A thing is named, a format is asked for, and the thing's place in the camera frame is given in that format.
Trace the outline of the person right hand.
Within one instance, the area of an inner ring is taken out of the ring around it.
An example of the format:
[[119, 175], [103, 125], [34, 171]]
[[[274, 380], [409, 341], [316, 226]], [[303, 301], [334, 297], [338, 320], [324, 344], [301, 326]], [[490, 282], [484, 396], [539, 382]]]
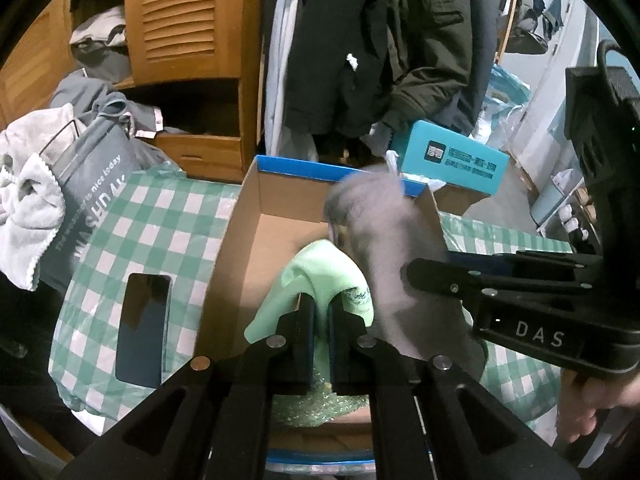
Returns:
[[567, 443], [589, 436], [597, 426], [597, 411], [638, 408], [639, 372], [611, 380], [588, 378], [583, 382], [572, 370], [562, 370], [556, 415], [556, 435]]

